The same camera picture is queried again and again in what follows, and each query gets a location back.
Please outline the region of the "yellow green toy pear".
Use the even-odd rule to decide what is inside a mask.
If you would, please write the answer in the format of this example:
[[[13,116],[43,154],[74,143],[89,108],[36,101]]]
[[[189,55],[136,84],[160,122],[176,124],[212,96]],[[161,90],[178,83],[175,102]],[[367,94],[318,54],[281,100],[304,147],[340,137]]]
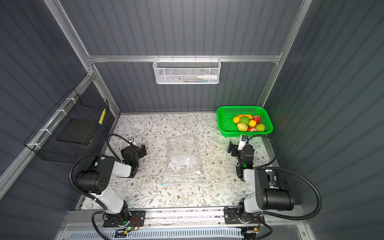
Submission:
[[[238,123],[237,127],[240,132],[247,132],[249,126],[245,123]]]

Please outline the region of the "yellow toy fruit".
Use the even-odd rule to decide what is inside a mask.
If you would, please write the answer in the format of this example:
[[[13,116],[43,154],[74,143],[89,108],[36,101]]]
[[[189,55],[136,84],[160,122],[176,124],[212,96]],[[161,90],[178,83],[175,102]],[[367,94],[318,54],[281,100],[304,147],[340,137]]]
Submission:
[[[239,122],[240,122],[240,117],[239,117],[239,116],[235,116],[235,117],[233,118],[233,122],[234,122],[235,124],[239,123]]]

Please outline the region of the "yellow toy lemon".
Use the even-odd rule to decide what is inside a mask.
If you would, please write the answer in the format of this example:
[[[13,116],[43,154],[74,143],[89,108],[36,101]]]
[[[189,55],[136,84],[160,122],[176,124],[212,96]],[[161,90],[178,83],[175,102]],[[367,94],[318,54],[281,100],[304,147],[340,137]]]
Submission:
[[[249,127],[255,127],[256,125],[257,125],[257,121],[255,121],[255,120],[250,120],[248,123]]]

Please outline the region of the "clear zip top bag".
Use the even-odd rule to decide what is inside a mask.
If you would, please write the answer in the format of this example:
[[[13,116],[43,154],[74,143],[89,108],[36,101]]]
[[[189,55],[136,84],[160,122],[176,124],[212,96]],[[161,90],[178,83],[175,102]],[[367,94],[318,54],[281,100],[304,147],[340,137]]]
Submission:
[[[166,147],[164,184],[200,184],[205,181],[199,143],[194,134],[171,136]]]

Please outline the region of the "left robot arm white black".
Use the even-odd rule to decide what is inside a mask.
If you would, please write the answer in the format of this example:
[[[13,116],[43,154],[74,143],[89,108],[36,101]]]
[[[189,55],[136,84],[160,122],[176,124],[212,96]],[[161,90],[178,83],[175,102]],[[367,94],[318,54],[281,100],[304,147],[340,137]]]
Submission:
[[[121,150],[123,162],[115,157],[102,154],[89,154],[79,158],[70,168],[71,186],[82,195],[94,200],[104,210],[104,227],[126,227],[138,224],[132,216],[127,203],[112,190],[109,185],[111,177],[132,179],[138,172],[139,159],[147,155],[145,145],[128,146]],[[73,176],[75,166],[82,160],[95,157],[93,166]]]

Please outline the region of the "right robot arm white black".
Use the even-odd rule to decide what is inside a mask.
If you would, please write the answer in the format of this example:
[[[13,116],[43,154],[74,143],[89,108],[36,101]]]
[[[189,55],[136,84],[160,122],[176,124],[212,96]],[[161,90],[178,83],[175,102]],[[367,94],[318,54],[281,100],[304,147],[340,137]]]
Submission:
[[[295,203],[287,178],[284,173],[276,170],[258,169],[253,166],[255,150],[251,145],[241,142],[229,143],[228,153],[238,159],[236,173],[238,178],[251,184],[255,195],[241,199],[237,212],[234,214],[242,223],[255,221],[254,214],[262,217],[261,211],[291,211]]]

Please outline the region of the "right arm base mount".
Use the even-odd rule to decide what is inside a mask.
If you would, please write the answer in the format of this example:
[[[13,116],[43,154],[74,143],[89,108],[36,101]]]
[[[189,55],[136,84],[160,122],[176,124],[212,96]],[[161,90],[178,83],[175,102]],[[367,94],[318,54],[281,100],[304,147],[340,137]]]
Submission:
[[[263,215],[254,215],[253,213],[244,212],[239,208],[229,208],[224,207],[224,218],[227,225],[236,225],[236,224],[254,224],[260,225],[260,221],[265,221]]]

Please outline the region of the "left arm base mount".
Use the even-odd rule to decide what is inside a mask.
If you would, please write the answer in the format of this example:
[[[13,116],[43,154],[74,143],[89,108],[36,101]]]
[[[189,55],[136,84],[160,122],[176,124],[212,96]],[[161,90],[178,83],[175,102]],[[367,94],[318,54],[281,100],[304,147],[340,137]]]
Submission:
[[[142,227],[144,225],[146,211],[129,211],[126,215],[120,214],[103,214],[104,228],[133,228]]]

